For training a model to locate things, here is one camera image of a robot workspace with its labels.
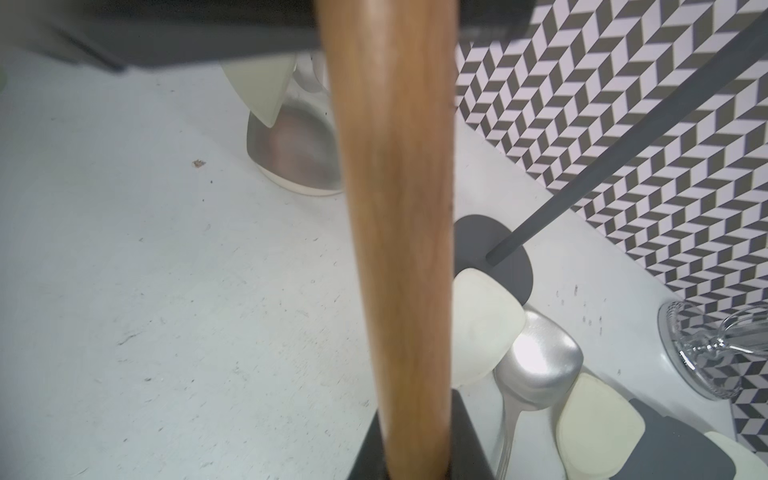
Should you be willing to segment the cream spoon brown handle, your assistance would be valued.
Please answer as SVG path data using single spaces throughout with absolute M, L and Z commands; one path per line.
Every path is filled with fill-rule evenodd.
M 480 270 L 462 270 L 453 281 L 451 386 L 492 372 L 525 324 L 523 306 L 501 284 Z

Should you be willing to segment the cream spatula wooden handle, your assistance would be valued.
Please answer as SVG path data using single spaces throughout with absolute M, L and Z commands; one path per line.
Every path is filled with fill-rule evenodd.
M 714 431 L 705 436 L 717 445 L 734 463 L 734 480 L 767 480 L 767 465 L 753 452 L 734 440 Z

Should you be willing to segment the grey turner mint handle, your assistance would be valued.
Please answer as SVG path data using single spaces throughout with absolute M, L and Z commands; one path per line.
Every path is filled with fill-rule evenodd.
M 690 425 L 663 416 L 637 398 L 629 400 L 645 422 L 645 432 L 612 479 L 734 479 L 733 460 Z

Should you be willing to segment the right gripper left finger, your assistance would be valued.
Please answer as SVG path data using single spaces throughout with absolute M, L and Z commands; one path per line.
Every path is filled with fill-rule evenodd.
M 374 413 L 347 479 L 389 479 L 378 411 Z

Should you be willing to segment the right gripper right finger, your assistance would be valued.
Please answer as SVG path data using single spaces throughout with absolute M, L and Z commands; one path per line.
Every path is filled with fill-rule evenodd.
M 448 479 L 494 480 L 468 410 L 458 390 L 451 391 L 451 454 Z

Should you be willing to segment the cream spatula light wood handle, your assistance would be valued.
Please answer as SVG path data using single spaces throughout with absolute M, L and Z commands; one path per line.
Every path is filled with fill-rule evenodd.
M 388 474 L 451 451 L 454 1 L 319 1 Z

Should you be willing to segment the cream utensil rack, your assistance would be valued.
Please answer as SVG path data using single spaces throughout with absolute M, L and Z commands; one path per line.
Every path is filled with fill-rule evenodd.
M 249 116 L 246 150 L 263 175 L 286 190 L 318 197 L 343 191 L 324 54 L 297 57 L 273 125 Z

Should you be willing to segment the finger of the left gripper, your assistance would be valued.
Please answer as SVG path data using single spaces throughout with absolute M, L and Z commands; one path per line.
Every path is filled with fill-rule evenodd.
M 333 68 L 508 41 L 531 1 L 4 1 L 1 43 L 121 72 L 323 50 Z

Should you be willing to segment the cream turner mint handle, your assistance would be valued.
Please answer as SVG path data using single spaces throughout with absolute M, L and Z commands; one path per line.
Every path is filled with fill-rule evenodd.
M 566 477 L 613 477 L 644 433 L 645 421 L 628 400 L 602 380 L 580 373 L 555 428 Z

